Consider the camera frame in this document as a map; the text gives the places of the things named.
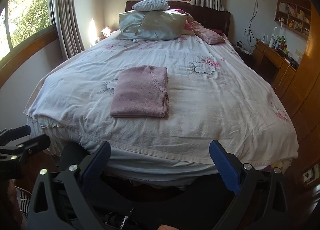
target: purple cloth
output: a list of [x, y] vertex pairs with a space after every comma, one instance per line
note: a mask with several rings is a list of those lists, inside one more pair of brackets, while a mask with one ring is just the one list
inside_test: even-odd
[[122, 71], [111, 102], [113, 117], [167, 117], [167, 68], [137, 66]]

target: bookshelf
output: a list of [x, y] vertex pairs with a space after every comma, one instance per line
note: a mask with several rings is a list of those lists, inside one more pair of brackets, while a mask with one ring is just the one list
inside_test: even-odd
[[311, 24], [310, 8], [278, 0], [275, 21], [281, 24], [281, 19], [284, 20], [285, 28], [308, 39]]

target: bed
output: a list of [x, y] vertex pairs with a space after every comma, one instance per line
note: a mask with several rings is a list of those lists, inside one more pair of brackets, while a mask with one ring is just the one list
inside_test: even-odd
[[[127, 2], [126, 10], [133, 3]], [[228, 34], [230, 13], [170, 2], [203, 26]], [[217, 173], [209, 143], [257, 169], [297, 157], [296, 132], [271, 86], [240, 59], [231, 43], [208, 45], [196, 36], [135, 43], [116, 34], [55, 68], [26, 106], [31, 136], [47, 134], [60, 155], [70, 140], [94, 152], [112, 147], [106, 171], [162, 186], [182, 186]], [[168, 69], [170, 115], [109, 116], [120, 71], [139, 65]]]

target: blue gripper pad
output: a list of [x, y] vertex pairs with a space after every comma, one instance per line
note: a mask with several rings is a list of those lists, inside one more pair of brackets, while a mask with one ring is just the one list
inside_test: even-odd
[[82, 193], [90, 192], [97, 181], [103, 169], [106, 167], [107, 162], [110, 159], [111, 147], [109, 142], [104, 142], [96, 150], [94, 154], [86, 156], [81, 164], [88, 164], [81, 177], [81, 191]]
[[223, 179], [224, 184], [228, 190], [233, 191], [233, 193], [236, 195], [240, 191], [241, 186], [239, 171], [234, 167], [233, 163], [228, 157], [229, 155], [233, 154], [227, 153], [217, 140], [214, 140], [210, 143], [209, 153], [220, 173], [220, 176]]

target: window pane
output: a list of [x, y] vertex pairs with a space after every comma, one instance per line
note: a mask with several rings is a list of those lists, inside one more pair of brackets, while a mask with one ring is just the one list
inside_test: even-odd
[[48, 0], [9, 0], [8, 13], [13, 47], [50, 25]]
[[4, 25], [4, 10], [0, 14], [0, 60], [10, 52]]

